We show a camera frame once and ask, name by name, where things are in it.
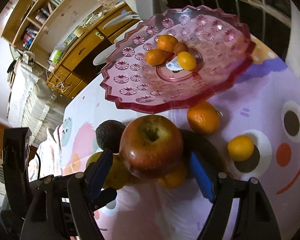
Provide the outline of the yellow pear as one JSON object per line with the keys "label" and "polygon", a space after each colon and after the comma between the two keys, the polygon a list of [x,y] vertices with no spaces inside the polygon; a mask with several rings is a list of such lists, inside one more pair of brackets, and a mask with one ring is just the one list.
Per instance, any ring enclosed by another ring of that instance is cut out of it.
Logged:
{"label": "yellow pear", "polygon": [[119,190],[123,188],[129,180],[130,172],[126,169],[125,165],[121,162],[118,155],[113,155],[113,164],[102,186],[103,189],[109,187]]}

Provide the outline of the orange tangerine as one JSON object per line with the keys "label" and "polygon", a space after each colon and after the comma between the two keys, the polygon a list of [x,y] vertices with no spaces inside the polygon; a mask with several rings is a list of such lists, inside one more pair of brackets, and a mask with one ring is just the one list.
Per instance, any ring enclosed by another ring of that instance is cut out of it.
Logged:
{"label": "orange tangerine", "polygon": [[158,38],[157,47],[166,53],[172,53],[178,42],[179,41],[174,36],[168,34],[161,35]]}
{"label": "orange tangerine", "polygon": [[161,49],[151,49],[145,54],[145,61],[151,66],[158,66],[166,61],[165,52]]}
{"label": "orange tangerine", "polygon": [[163,188],[173,190],[183,185],[186,176],[187,167],[185,164],[180,163],[173,172],[159,178],[157,181]]}
{"label": "orange tangerine", "polygon": [[190,128],[203,135],[212,135],[220,126],[220,117],[216,109],[207,101],[190,107],[187,111],[187,120]]}

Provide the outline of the red apple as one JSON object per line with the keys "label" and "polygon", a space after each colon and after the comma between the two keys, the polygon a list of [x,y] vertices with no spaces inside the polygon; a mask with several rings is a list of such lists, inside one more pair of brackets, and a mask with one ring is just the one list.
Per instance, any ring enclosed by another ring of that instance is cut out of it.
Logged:
{"label": "red apple", "polygon": [[119,157],[135,177],[158,179],[183,161],[184,142],[178,127],[160,115],[146,115],[124,130]]}

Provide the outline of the small brown fruit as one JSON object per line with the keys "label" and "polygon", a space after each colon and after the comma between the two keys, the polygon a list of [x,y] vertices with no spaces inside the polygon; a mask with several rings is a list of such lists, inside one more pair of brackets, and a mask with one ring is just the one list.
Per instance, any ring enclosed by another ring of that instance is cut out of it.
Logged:
{"label": "small brown fruit", "polygon": [[173,52],[175,53],[175,55],[178,55],[181,52],[189,52],[189,48],[188,46],[183,43],[183,42],[178,42],[173,49]]}

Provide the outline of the small yellow kumquat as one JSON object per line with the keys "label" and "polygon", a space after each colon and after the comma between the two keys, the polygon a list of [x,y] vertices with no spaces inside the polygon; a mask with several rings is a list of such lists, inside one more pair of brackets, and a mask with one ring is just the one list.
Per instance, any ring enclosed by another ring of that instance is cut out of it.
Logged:
{"label": "small yellow kumquat", "polygon": [[227,150],[231,160],[246,161],[253,155],[254,142],[246,135],[239,135],[228,143]]}
{"label": "small yellow kumquat", "polygon": [[189,52],[181,52],[177,56],[178,63],[184,70],[192,71],[196,68],[196,58]]}

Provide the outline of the blackened banana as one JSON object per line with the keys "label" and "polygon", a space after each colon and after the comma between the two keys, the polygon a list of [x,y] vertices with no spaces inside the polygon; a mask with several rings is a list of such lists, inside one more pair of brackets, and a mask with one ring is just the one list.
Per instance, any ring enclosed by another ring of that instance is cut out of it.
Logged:
{"label": "blackened banana", "polygon": [[217,148],[201,134],[194,133],[186,129],[179,129],[183,138],[183,163],[187,167],[186,179],[193,177],[190,171],[191,152],[198,152],[203,156],[204,160],[211,165],[217,172],[227,173],[224,159]]}

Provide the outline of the dark avocado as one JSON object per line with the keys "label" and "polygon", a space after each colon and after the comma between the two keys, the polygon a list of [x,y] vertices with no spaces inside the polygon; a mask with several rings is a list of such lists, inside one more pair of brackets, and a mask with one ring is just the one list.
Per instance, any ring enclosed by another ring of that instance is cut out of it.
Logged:
{"label": "dark avocado", "polygon": [[98,146],[113,153],[119,153],[120,141],[126,126],[116,120],[107,120],[101,123],[95,133]]}

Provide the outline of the orange tangerine behind apple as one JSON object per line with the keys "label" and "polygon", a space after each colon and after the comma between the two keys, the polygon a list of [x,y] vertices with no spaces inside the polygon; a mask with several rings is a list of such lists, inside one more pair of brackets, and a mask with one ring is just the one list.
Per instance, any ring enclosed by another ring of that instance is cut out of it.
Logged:
{"label": "orange tangerine behind apple", "polygon": [[220,126],[220,117],[216,109],[207,101],[190,107],[187,111],[187,120],[190,128],[203,135],[212,135]]}

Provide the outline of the white lace covered furniture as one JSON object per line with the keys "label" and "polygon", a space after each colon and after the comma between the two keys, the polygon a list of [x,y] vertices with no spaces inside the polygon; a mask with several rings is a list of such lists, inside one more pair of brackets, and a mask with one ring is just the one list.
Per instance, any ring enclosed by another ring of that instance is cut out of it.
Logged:
{"label": "white lace covered furniture", "polygon": [[32,132],[30,144],[38,147],[46,140],[46,129],[63,123],[70,99],[46,85],[46,70],[17,59],[8,99],[7,119],[12,127],[28,127]]}

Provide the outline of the wooden desk with drawers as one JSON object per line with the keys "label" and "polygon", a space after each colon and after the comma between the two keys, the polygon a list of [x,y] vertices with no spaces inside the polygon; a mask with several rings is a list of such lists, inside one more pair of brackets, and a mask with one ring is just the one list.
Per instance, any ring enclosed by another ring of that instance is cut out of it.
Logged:
{"label": "wooden desk with drawers", "polygon": [[61,57],[55,70],[47,77],[46,85],[62,96],[73,99],[88,83],[100,74],[100,67],[93,59],[114,44],[115,39],[132,27],[138,20],[124,20],[112,26],[108,22],[132,9],[126,4],[118,5],[96,20]]}

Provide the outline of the pink glass fruit bowl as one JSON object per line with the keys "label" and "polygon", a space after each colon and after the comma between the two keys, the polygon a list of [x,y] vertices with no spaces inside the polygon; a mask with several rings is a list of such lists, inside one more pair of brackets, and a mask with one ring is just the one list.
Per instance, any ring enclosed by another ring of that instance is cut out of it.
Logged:
{"label": "pink glass fruit bowl", "polygon": [[252,64],[254,48],[235,15],[203,5],[168,9],[115,44],[100,85],[119,109],[191,107],[230,88]]}

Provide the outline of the wooden bookshelf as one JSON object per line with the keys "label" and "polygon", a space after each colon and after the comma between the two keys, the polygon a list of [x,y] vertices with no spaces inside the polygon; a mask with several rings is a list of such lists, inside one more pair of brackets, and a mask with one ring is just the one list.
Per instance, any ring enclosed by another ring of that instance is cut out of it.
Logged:
{"label": "wooden bookshelf", "polygon": [[101,0],[17,0],[0,37],[14,48],[48,56]]}

